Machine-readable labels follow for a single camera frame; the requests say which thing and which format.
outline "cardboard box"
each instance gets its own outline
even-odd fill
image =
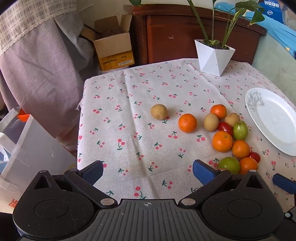
[[[283,7],[284,25],[296,31],[296,14],[286,5]]]
[[[260,3],[264,7],[264,12],[266,16],[273,18],[274,20],[283,23],[283,14],[280,4],[277,0],[264,0]]]
[[[95,29],[84,27],[81,35],[94,43],[102,71],[118,69],[135,63],[129,28],[132,15],[123,15],[120,25],[117,17],[98,19]]]

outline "white flower pot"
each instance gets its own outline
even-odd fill
[[[231,47],[229,47],[229,50],[214,49],[201,43],[202,40],[194,41],[201,72],[220,77],[234,54],[235,49]]]

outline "cherry print tablecloth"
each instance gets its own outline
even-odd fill
[[[221,77],[200,72],[197,59],[180,59],[119,70],[88,79],[81,100],[78,168],[95,160],[104,162],[104,174],[94,185],[109,196],[121,198],[181,198],[201,183],[192,173],[200,159],[216,168],[231,152],[211,146],[214,132],[203,128],[203,118],[214,104],[224,104],[249,126],[246,141],[261,156],[259,173],[284,211],[294,206],[294,196],[272,184],[275,173],[296,179],[293,157],[274,147],[259,131],[245,106],[253,87],[269,89],[294,109],[286,96],[247,63],[230,62]],[[164,104],[169,116],[156,120],[154,104]],[[198,129],[190,134],[178,128],[178,119],[191,113]]]

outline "plant stem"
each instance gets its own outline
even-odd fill
[[[214,40],[214,2],[213,2],[213,22],[212,22],[212,41]]]
[[[234,8],[232,8],[229,13],[228,13],[228,20],[227,20],[227,25],[226,25],[226,29],[225,29],[225,34],[224,34],[224,39],[223,39],[223,43],[222,43],[222,47],[224,48],[225,44],[226,44],[226,36],[227,36],[227,32],[228,32],[228,24],[229,24],[229,18],[230,18],[230,13]]]
[[[202,24],[202,21],[200,20],[200,17],[199,17],[199,15],[198,15],[198,13],[197,13],[197,11],[196,11],[196,9],[195,9],[195,6],[194,6],[193,3],[192,3],[192,0],[187,0],[187,2],[189,3],[189,5],[190,5],[190,7],[191,7],[191,9],[192,9],[192,11],[193,11],[193,13],[194,13],[194,15],[195,15],[196,18],[197,18],[198,24],[200,25],[200,28],[202,29],[202,33],[203,33],[203,35],[204,35],[204,37],[205,37],[206,43],[209,45],[209,44],[210,44],[210,42],[209,42],[209,38],[208,38],[207,33],[206,33],[206,31],[205,31],[205,28],[204,28],[204,26],[203,26],[203,24]]]
[[[227,40],[228,40],[228,38],[229,38],[229,36],[230,36],[230,34],[231,34],[231,32],[232,32],[234,26],[235,26],[235,24],[237,23],[237,20],[238,20],[238,17],[233,21],[232,26],[229,27],[229,31],[228,31],[228,33],[227,33],[227,37],[226,37],[226,39],[225,39],[225,44],[226,44],[226,42],[227,42]]]

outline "green fruit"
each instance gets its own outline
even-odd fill
[[[235,157],[225,157],[218,163],[218,169],[227,169],[232,174],[238,174],[240,163]]]
[[[246,123],[239,121],[233,127],[233,137],[235,140],[245,140],[248,136],[248,131]]]

